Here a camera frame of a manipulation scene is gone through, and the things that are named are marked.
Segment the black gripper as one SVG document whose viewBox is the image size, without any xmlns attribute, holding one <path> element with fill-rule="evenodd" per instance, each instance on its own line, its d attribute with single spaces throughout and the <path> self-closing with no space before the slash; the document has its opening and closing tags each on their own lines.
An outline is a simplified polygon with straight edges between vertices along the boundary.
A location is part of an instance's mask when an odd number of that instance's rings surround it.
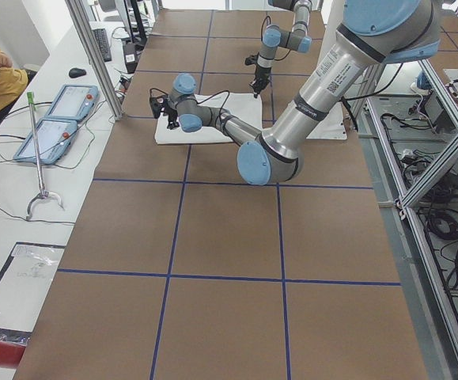
<svg viewBox="0 0 458 380">
<path fill-rule="evenodd" d="M 168 116 L 168 130 L 177 129 L 180 124 L 178 121 L 178 113 L 170 104 L 164 106 L 164 114 Z"/>
<path fill-rule="evenodd" d="M 271 68 L 262 67 L 259 65 L 255 66 L 255 77 L 250 83 L 253 88 L 253 97 L 257 98 L 258 94 L 261 94 L 270 82 Z"/>
</svg>

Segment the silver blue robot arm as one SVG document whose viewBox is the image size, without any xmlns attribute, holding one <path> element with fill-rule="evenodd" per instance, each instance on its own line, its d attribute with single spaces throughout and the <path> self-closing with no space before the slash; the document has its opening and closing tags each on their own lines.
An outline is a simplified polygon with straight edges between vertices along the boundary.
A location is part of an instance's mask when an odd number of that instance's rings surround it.
<svg viewBox="0 0 458 380">
<path fill-rule="evenodd" d="M 261 34 L 261 47 L 256 55 L 245 59 L 245 65 L 255 65 L 255 77 L 250 83 L 254 98 L 270 83 L 271 69 L 278 48 L 300 53 L 308 52 L 312 38 L 308 35 L 309 14 L 317 10 L 320 1 L 309 0 L 277 0 L 268 1 L 270 6 L 289 10 L 294 13 L 293 25 L 290 31 L 270 23 Z"/>
<path fill-rule="evenodd" d="M 258 130 L 225 108 L 201 105 L 196 81 L 179 74 L 170 93 L 150 98 L 155 118 L 185 132 L 213 127 L 239 145 L 237 167 L 249 184 L 284 182 L 299 174 L 301 144 L 362 72 L 378 63 L 427 59 L 440 43 L 439 1 L 346 1 L 335 42 L 273 127 Z"/>
</svg>

